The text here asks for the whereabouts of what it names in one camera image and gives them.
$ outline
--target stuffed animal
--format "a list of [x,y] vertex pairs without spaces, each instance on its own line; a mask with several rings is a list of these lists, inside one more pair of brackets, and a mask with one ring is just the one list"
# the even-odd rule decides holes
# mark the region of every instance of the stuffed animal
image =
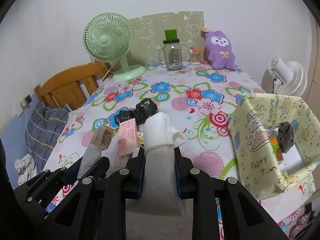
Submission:
[[236,57],[232,53],[231,43],[221,31],[205,34],[204,46],[209,52],[208,60],[214,69],[236,69]]

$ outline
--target wooden chair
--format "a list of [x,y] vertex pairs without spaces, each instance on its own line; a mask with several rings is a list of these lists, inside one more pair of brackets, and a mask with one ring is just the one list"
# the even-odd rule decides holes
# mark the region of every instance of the wooden chair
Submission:
[[[110,68],[109,63],[105,63],[105,67]],[[76,110],[87,100],[79,81],[82,80],[89,95],[92,95],[98,88],[95,75],[103,78],[107,72],[105,67],[102,62],[91,62],[66,69],[54,75],[42,87],[37,86],[36,95],[40,101],[52,108],[64,107],[68,104],[72,110]]]

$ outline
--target yellow bow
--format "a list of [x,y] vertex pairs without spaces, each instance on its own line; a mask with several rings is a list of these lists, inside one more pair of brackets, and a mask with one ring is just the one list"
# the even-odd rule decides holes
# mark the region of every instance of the yellow bow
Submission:
[[227,52],[227,51],[221,51],[220,54],[223,55],[223,57],[228,58],[229,52]]

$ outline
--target floral tablecloth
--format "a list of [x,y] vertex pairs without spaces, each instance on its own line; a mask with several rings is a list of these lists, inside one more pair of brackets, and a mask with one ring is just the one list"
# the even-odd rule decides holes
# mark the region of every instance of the floral tablecloth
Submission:
[[[206,61],[198,66],[185,62],[182,70],[174,72],[161,65],[146,68],[142,76],[127,82],[117,83],[108,78],[78,109],[76,117],[68,122],[44,169],[54,171],[71,166],[83,156],[94,132],[101,125],[115,130],[109,149],[103,152],[104,156],[111,158],[118,136],[115,115],[120,110],[135,108],[144,98],[152,98],[159,111],[171,115],[172,126],[187,136],[188,141],[180,147],[183,156],[190,158],[195,167],[211,177],[238,178],[235,153],[227,129],[228,120],[242,93],[263,93],[261,87],[240,68],[234,71],[214,70]],[[57,205],[72,187],[64,187],[53,203]],[[301,201],[307,200],[307,197],[301,197],[305,194],[300,193],[294,210],[303,204]],[[294,211],[292,207],[289,209],[282,212],[283,216],[277,222]]]

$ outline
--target electric fan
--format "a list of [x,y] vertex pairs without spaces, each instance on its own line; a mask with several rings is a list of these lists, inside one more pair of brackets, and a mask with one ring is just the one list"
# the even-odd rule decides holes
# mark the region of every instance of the electric fan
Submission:
[[146,71],[142,65],[128,65],[126,54],[132,42],[133,31],[129,21],[116,13],[96,16],[83,33],[83,45],[91,57],[101,62],[120,60],[121,70],[113,75],[116,82],[134,79]]
[[288,96],[301,97],[307,88],[307,74],[297,61],[289,61],[286,64],[282,59],[275,57],[270,62],[271,71],[279,78],[275,92]]

